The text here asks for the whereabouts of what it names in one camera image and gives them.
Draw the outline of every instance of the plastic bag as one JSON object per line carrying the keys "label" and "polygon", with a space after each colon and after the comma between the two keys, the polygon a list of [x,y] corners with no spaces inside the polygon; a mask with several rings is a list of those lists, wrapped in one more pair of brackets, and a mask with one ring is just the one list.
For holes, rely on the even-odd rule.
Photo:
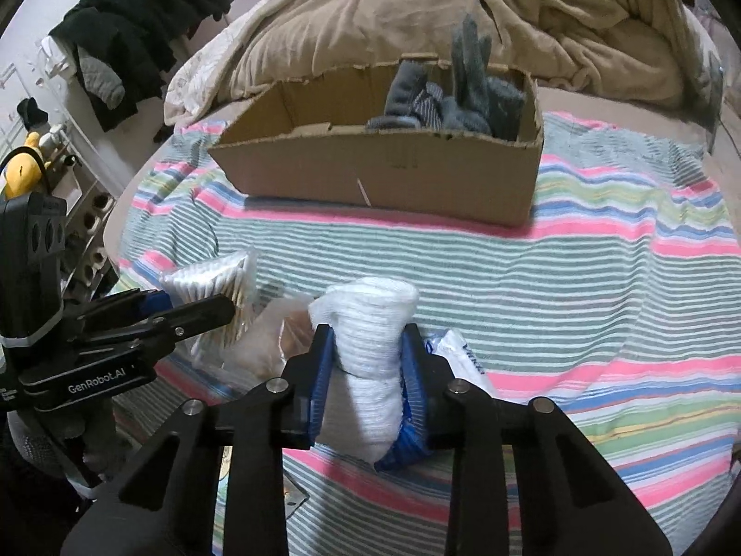
{"label": "plastic bag", "polygon": [[479,364],[473,351],[458,330],[446,330],[434,334],[425,340],[425,348],[428,353],[441,355],[446,358],[451,366],[453,376],[463,378],[478,388],[486,391],[492,397],[496,397],[494,386],[489,377]]}
{"label": "plastic bag", "polygon": [[175,303],[192,303],[213,295],[225,295],[236,313],[229,324],[198,336],[188,345],[194,367],[219,367],[224,352],[235,345],[255,319],[257,300],[257,252],[242,250],[202,261],[160,277],[162,288]]}
{"label": "plastic bag", "polygon": [[313,300],[299,294],[270,301],[242,339],[224,353],[225,369],[246,371],[259,382],[279,377],[289,358],[311,346],[314,329],[308,306]]}

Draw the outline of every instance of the cardboard box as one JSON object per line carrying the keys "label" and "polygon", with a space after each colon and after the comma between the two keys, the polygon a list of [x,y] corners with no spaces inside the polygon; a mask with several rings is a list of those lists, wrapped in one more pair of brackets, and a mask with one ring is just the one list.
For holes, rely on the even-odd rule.
{"label": "cardboard box", "polygon": [[[427,62],[452,92],[449,63]],[[234,187],[282,197],[524,224],[543,146],[532,77],[501,66],[491,75],[525,92],[516,142],[433,130],[367,131],[383,113],[397,63],[343,67],[262,92],[210,149]]]}

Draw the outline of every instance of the black bracket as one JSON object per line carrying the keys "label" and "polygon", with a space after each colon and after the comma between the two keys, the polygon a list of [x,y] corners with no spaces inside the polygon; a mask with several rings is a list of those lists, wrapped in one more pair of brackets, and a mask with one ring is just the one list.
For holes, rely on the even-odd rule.
{"label": "black bracket", "polygon": [[173,308],[162,291],[139,291],[68,307],[31,348],[5,348],[0,411],[60,411],[151,382],[154,365],[177,341],[229,323],[234,304],[223,295]]}
{"label": "black bracket", "polygon": [[[210,555],[224,445],[233,445],[225,556],[286,556],[282,449],[313,445],[333,356],[333,332],[320,326],[282,378],[232,403],[184,403],[83,516],[62,556]],[[651,515],[553,401],[508,403],[453,378],[413,324],[402,361],[425,444],[455,450],[447,556],[510,553],[503,445],[514,451],[524,556],[671,556]]]}

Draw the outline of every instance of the plush toy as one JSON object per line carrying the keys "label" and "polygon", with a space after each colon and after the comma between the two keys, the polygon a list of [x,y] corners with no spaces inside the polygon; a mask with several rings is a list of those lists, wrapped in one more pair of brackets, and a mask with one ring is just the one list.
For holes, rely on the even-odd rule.
{"label": "plush toy", "polygon": [[[16,150],[19,151],[8,162],[5,167],[5,198],[16,198],[21,194],[25,194],[33,190],[38,183],[38,180],[42,178],[42,171],[38,168],[38,164],[33,160],[33,157],[24,150],[27,148],[33,148],[37,153],[38,157],[43,161],[41,150],[38,148],[38,141],[41,137],[36,132],[31,132],[26,136],[26,141],[21,148]],[[50,161],[44,164],[44,167],[48,167]]]}

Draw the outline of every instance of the gray sleeve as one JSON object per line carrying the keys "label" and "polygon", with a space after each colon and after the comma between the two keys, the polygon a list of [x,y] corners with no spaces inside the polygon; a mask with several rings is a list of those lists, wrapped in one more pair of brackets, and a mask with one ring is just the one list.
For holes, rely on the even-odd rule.
{"label": "gray sleeve", "polygon": [[78,47],[77,52],[85,89],[105,102],[109,110],[115,109],[126,94],[121,77],[110,66],[91,56],[81,46]]}

